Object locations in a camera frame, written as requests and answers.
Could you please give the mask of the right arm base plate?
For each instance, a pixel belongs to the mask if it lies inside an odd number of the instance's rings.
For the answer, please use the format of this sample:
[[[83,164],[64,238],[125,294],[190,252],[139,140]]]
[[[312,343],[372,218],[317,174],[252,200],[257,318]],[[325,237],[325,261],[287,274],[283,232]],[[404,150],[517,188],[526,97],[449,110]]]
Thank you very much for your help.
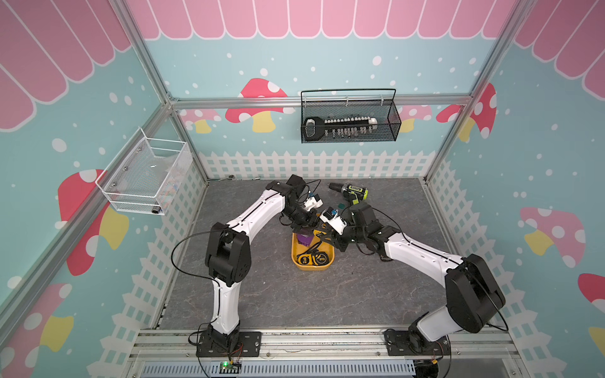
[[[419,332],[386,329],[384,342],[389,356],[434,356],[441,358],[451,352],[451,344],[444,336],[437,341],[426,340]]]

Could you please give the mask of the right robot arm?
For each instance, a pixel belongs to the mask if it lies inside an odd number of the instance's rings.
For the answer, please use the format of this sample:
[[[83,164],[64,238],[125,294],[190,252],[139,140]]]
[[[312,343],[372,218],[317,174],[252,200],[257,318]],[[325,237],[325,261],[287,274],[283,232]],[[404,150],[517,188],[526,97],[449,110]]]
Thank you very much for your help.
[[[401,262],[444,288],[445,304],[420,316],[406,331],[407,347],[414,353],[459,331],[478,333],[504,308],[505,295],[482,257],[460,257],[421,243],[398,225],[382,224],[367,203],[349,211],[344,216],[329,207],[318,216],[323,241],[340,251],[351,244],[365,246],[382,261]]]

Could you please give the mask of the yellow storage tray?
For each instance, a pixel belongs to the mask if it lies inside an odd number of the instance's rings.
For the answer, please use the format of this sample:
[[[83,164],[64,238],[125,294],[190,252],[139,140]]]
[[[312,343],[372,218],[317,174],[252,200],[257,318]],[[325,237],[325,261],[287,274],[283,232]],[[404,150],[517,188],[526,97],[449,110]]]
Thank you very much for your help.
[[[299,244],[297,241],[297,235],[298,234],[294,234],[291,239],[291,260],[294,262],[296,267],[298,269],[301,269],[302,271],[323,271],[323,270],[328,269],[329,266],[331,266],[331,264],[335,260],[336,255],[335,255],[334,247],[327,243],[323,243],[321,241],[321,239],[319,238],[319,236],[321,235],[320,232],[316,232],[314,234],[316,236],[317,242],[314,243],[313,245],[311,245],[310,247],[305,247],[305,246]],[[327,255],[329,255],[330,263],[327,266],[316,266],[314,264],[313,255],[320,251],[325,252],[325,253],[327,253]],[[296,262],[296,257],[298,255],[305,255],[305,254],[309,254],[312,257],[313,263],[308,266],[301,266]]]

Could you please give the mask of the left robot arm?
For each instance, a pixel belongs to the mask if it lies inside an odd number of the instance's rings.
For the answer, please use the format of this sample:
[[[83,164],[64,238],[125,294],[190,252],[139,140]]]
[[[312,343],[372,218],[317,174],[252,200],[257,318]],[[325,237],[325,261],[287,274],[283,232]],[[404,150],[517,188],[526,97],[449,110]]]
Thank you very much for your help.
[[[319,202],[307,199],[301,204],[307,182],[292,175],[282,183],[270,182],[261,196],[235,219],[222,224],[217,222],[207,231],[206,276],[181,269],[175,262],[175,252],[184,242],[203,232],[193,233],[176,243],[170,261],[178,272],[195,278],[209,280],[214,290],[213,315],[206,328],[192,332],[190,345],[200,355],[208,343],[208,349],[234,354],[244,349],[240,336],[239,293],[244,278],[251,270],[251,242],[255,236],[278,214],[287,217],[296,232],[315,230],[319,223]]]

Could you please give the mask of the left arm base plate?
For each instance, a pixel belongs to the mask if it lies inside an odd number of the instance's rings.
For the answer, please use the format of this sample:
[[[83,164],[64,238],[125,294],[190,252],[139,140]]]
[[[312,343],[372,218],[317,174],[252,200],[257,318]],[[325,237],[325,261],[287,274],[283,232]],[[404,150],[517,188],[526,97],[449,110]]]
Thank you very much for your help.
[[[261,332],[241,332],[235,330],[229,335],[207,329],[192,341],[196,347],[196,356],[214,357],[253,357],[260,355]]]

